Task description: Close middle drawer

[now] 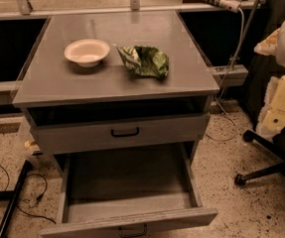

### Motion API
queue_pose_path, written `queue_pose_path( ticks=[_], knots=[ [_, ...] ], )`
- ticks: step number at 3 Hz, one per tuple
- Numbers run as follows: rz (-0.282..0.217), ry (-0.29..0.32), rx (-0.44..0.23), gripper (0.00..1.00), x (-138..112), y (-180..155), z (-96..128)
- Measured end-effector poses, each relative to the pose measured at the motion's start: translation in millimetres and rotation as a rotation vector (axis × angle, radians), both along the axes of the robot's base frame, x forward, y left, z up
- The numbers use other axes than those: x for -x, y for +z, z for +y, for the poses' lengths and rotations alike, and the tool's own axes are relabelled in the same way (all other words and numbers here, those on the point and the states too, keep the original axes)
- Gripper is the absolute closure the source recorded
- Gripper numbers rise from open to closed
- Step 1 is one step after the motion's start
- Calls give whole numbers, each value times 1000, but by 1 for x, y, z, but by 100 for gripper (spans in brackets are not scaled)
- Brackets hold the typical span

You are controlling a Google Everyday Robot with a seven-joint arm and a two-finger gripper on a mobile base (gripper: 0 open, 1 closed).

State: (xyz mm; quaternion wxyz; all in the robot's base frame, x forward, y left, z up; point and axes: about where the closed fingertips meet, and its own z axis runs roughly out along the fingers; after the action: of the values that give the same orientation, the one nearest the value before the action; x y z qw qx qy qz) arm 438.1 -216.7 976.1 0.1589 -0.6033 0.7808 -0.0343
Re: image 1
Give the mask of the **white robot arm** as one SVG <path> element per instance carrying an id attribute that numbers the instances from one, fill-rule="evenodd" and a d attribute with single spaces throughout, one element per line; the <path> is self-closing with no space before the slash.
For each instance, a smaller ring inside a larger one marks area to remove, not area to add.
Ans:
<path id="1" fill-rule="evenodd" d="M 280 28 L 257 44 L 254 51 L 264 56 L 275 56 L 276 62 L 285 67 L 285 21 Z M 285 127 L 285 74 L 280 78 L 270 78 L 264 102 L 256 132 L 266 139 L 272 139 Z"/>

